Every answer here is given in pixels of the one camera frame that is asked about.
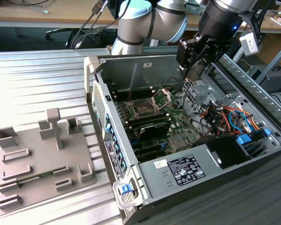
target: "metal bracket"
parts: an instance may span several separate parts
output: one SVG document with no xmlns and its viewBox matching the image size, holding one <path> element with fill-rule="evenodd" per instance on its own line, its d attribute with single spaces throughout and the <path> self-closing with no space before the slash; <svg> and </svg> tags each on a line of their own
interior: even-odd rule
<svg viewBox="0 0 281 225">
<path fill-rule="evenodd" d="M 164 95 L 166 95 L 168 101 L 163 106 L 159 107 L 158 104 L 156 104 L 154 97 L 161 91 L 163 92 Z M 165 88 L 162 88 L 155 95 L 153 95 L 151 98 L 149 98 L 149 101 L 150 101 L 151 105 L 153 106 L 153 108 L 158 112 L 162 108 L 164 108 L 168 103 L 170 103 L 172 101 L 172 99 L 170 98 L 170 93 Z"/>
<path fill-rule="evenodd" d="M 138 194 L 135 195 L 135 197 L 132 200 L 124 202 L 123 198 L 122 198 L 122 195 L 120 195 L 120 193 L 119 193 L 119 188 L 122 185 L 131 183 L 132 180 L 136 181 L 136 178 L 135 178 L 135 174 L 133 172 L 133 168 L 131 167 L 129 169 L 129 172 L 127 173 L 127 175 L 122 180 L 116 181 L 112 185 L 112 190 L 114 192 L 116 202 L 118 204 L 118 207 L 121 210 L 143 204 L 143 196 L 142 196 L 142 193 L 141 193 L 141 189 L 138 185 L 138 182 L 134 182 L 134 184 L 136 185 L 136 187 L 134 187 L 134 191 L 137 191 Z"/>
<path fill-rule="evenodd" d="M 242 18 L 242 20 L 253 29 L 253 32 L 257 38 L 257 43 L 258 45 L 261 45 L 262 35 L 260 32 L 260 28 L 258 27 L 257 18 L 255 17 L 255 14 L 252 12 L 247 12 L 244 14 L 239 14 L 239 17 Z"/>
<path fill-rule="evenodd" d="M 100 69 L 100 61 L 96 56 L 89 56 L 84 58 L 84 89 L 85 93 L 89 94 L 89 75 L 92 73 L 96 73 Z"/>
</svg>

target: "white sticker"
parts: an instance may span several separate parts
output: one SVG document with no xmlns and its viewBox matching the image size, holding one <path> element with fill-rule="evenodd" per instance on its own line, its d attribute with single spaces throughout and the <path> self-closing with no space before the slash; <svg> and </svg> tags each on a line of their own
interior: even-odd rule
<svg viewBox="0 0 281 225">
<path fill-rule="evenodd" d="M 152 66 L 152 63 L 151 63 L 151 62 L 144 63 L 144 68 L 151 67 L 151 66 Z"/>
<path fill-rule="evenodd" d="M 154 165 L 155 165 L 156 169 L 158 169 L 158 168 L 167 166 L 168 164 L 167 164 L 167 160 L 166 160 L 166 159 L 163 159 L 163 160 L 154 162 Z"/>
</svg>

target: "metal slatted surface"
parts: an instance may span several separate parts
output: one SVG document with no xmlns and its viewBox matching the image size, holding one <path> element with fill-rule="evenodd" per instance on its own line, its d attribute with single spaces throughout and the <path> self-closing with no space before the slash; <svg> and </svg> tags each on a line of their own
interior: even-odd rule
<svg viewBox="0 0 281 225">
<path fill-rule="evenodd" d="M 44 109 L 82 123 L 98 182 L 0 217 L 6 224 L 122 224 L 84 98 L 83 59 L 106 49 L 0 53 L 0 128 L 35 128 Z"/>
</svg>

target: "office chair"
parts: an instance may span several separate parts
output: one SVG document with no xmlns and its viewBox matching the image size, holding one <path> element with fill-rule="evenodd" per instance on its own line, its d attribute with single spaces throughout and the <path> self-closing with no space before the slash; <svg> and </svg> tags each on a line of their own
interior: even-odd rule
<svg viewBox="0 0 281 225">
<path fill-rule="evenodd" d="M 66 48 L 70 48 L 70 43 L 72 42 L 72 39 L 75 37 L 76 33 L 78 32 L 78 28 L 60 28 L 60 29 L 55 29 L 55 30 L 50 30 L 50 31 L 47 31 L 46 32 L 46 40 L 47 41 L 50 41 L 52 40 L 51 38 L 51 34 L 55 34 L 55 33 L 61 33 L 61 32 L 66 32 L 66 31 L 70 31 L 70 36 L 67 40 L 67 43 L 66 43 Z M 86 36 L 86 38 L 88 38 L 89 40 L 92 40 L 92 41 L 96 41 L 94 40 L 91 36 Z"/>
</svg>

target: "blue latch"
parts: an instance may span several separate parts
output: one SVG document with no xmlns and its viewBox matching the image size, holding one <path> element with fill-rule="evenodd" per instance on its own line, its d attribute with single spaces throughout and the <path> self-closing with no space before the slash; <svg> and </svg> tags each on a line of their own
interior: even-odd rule
<svg viewBox="0 0 281 225">
<path fill-rule="evenodd" d="M 118 157 L 119 157 L 119 159 L 120 159 L 120 161 L 121 161 L 122 158 L 123 158 L 122 152 L 119 153 Z"/>
<path fill-rule="evenodd" d="M 106 128 L 105 128 L 105 131 L 106 131 L 106 132 L 110 132 L 110 130 L 111 130 L 111 124 L 108 123 L 107 126 L 106 126 Z"/>
<path fill-rule="evenodd" d="M 120 152 L 120 146 L 116 144 L 116 153 L 118 154 Z"/>
<path fill-rule="evenodd" d="M 248 142 L 251 142 L 252 139 L 248 136 L 248 135 L 240 135 L 238 138 L 237 138 L 237 141 L 238 143 L 240 144 L 246 144 Z"/>
<path fill-rule="evenodd" d="M 271 135 L 271 131 L 270 131 L 270 129 L 268 129 L 268 128 L 265 128 L 264 129 L 264 133 L 267 135 L 267 136 L 269 136 L 269 135 Z"/>
<path fill-rule="evenodd" d="M 133 191 L 133 186 L 132 186 L 132 184 L 124 184 L 123 186 L 121 186 L 119 188 L 119 190 L 120 190 L 120 194 L 124 195 L 124 194 L 127 194 L 129 192 L 132 192 Z"/>
</svg>

